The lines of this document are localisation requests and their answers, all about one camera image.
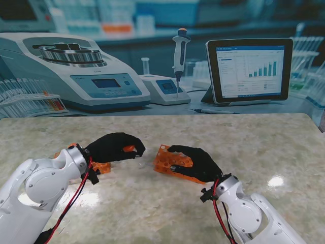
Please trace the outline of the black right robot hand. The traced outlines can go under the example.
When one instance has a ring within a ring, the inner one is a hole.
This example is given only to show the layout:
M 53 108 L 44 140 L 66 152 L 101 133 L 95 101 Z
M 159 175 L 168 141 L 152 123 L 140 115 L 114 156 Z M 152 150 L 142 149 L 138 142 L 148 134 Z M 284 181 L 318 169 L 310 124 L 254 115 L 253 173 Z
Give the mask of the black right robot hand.
M 183 145 L 172 145 L 167 151 L 182 153 L 191 158 L 192 167 L 172 165 L 170 169 L 173 172 L 185 176 L 194 177 L 202 182 L 213 182 L 223 177 L 222 170 L 213 161 L 210 155 L 201 148 L 194 148 Z

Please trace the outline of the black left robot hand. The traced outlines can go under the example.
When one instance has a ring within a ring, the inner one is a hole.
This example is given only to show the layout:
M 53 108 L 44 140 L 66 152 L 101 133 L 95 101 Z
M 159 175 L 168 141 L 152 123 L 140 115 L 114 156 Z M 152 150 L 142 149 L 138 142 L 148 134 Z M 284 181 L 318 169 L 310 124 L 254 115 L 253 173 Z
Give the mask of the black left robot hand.
M 124 132 L 107 134 L 86 147 L 97 163 L 123 161 L 141 157 L 145 151 L 142 141 Z

